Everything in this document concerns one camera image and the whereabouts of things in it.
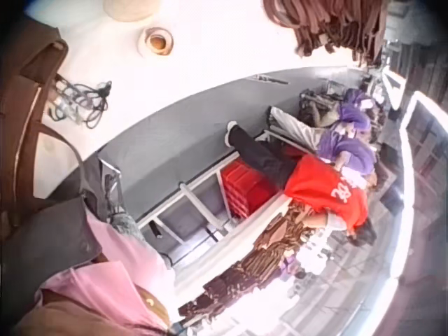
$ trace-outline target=brown bag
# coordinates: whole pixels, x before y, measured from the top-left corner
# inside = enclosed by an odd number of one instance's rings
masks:
[[[34,162],[39,133],[63,140],[41,123],[48,92],[68,52],[56,28],[23,17],[1,54],[0,211],[17,227],[51,205],[34,197]]]

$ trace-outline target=black cord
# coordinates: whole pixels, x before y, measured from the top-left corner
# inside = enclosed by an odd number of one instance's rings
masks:
[[[90,86],[84,85],[84,84],[75,84],[75,88],[77,88],[79,91],[81,91],[85,96],[91,98],[93,105],[92,105],[92,111],[89,113],[87,118],[83,121],[85,123],[85,126],[88,129],[94,129],[96,126],[98,126],[99,121],[101,120],[103,116],[103,112],[107,111],[109,105],[107,103],[106,98],[111,93],[112,88],[112,82],[107,82],[104,87],[100,87],[98,89],[94,89]],[[67,90],[72,90],[69,86],[66,86],[63,91],[62,95],[68,95]],[[75,94],[72,97],[73,101],[77,103],[77,105],[86,107],[87,106],[87,99],[80,95]],[[61,121],[65,119],[67,116],[63,113],[58,113],[58,108],[55,109],[54,112],[51,111],[51,109],[48,109],[48,115],[54,120],[54,121]]]

